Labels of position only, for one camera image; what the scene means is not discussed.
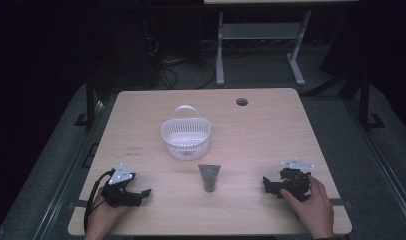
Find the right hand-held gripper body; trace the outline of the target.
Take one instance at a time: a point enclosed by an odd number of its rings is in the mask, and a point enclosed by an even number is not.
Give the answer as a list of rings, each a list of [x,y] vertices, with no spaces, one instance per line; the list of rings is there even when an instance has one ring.
[[[315,169],[313,164],[295,158],[281,162],[283,169],[279,172],[282,180],[281,189],[290,192],[297,200],[303,202],[309,198],[310,183],[308,176]]]

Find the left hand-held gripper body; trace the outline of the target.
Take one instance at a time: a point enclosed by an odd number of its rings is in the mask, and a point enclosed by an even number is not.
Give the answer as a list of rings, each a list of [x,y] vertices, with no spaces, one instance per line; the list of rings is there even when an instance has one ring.
[[[128,192],[126,187],[135,178],[125,164],[120,163],[105,183],[101,195],[111,207],[133,206],[132,201],[139,194]]]

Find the grey squeeze tube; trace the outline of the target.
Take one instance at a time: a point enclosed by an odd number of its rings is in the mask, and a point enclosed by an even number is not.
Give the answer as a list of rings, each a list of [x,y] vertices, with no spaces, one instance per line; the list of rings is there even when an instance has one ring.
[[[221,166],[199,164],[198,168],[203,181],[204,190],[208,193],[214,192]]]

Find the white plastic basket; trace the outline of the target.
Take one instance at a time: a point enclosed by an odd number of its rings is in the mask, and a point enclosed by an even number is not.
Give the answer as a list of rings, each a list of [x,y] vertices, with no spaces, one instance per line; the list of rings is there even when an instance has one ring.
[[[195,117],[179,118],[181,110],[191,110]],[[172,118],[161,126],[161,136],[168,153],[181,161],[193,161],[202,158],[209,149],[211,123],[200,116],[199,111],[191,105],[178,106]]]

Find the person's left hand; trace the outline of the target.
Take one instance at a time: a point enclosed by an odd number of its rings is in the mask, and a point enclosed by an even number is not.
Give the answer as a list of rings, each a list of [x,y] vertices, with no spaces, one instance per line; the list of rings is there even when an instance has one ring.
[[[111,207],[98,191],[88,217],[84,240],[103,240],[113,226],[130,210],[128,206]]]

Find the person's right hand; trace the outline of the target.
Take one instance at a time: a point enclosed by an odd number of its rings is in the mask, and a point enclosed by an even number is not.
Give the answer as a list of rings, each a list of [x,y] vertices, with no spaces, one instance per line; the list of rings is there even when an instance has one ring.
[[[280,193],[296,212],[313,240],[332,239],[335,237],[333,205],[324,185],[312,176],[309,176],[308,179],[311,190],[308,200],[301,202],[285,189],[281,189]]]

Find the black metal stand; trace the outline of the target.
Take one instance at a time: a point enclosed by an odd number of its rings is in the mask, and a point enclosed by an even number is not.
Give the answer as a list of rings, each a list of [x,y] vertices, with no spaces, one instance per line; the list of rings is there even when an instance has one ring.
[[[369,112],[370,81],[364,72],[360,84],[358,120],[363,129],[369,132],[373,128],[384,128],[385,124],[378,114]]]
[[[82,126],[86,131],[90,130],[95,122],[95,91],[93,87],[93,77],[92,74],[86,79],[85,84],[85,100],[86,100],[86,112],[81,113],[76,121],[75,126]]]

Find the metal floor rail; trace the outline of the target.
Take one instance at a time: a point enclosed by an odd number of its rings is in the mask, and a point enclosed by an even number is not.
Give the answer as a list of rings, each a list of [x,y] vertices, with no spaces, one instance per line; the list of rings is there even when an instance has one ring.
[[[357,129],[367,143],[371,153],[373,154],[380,172],[385,178],[385,181],[389,186],[392,195],[397,201],[397,204],[399,205],[401,212],[406,219],[406,189],[404,188],[396,172],[392,169],[392,166],[390,165],[385,153],[380,148],[380,145],[372,135],[371,128],[364,127],[363,124],[360,122],[359,110],[356,108],[355,104],[345,101],[344,105],[352,120],[357,125]]]
[[[43,166],[39,170],[40,189],[42,194],[48,193],[49,200],[34,231],[33,240],[50,240],[59,216],[65,215],[64,211],[67,211],[68,217],[61,220],[61,232],[67,234],[72,212],[70,203],[75,204],[79,199],[92,162],[89,153],[101,138],[99,126],[104,109],[100,100],[92,105],[95,121],[91,126],[82,124],[82,120],[88,119],[84,110],[76,113],[75,109],[67,109],[66,116],[56,127],[54,136],[45,148],[49,153],[43,154]]]

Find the white metal desk frame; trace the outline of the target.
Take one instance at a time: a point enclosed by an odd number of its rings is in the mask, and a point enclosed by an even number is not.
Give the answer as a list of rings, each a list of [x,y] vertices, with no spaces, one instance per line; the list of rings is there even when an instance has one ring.
[[[306,82],[297,63],[297,56],[305,36],[311,11],[306,11],[300,22],[286,23],[225,23],[223,13],[218,15],[216,52],[216,84],[225,84],[223,42],[226,40],[294,40],[294,49],[286,54],[288,64],[297,85]]]

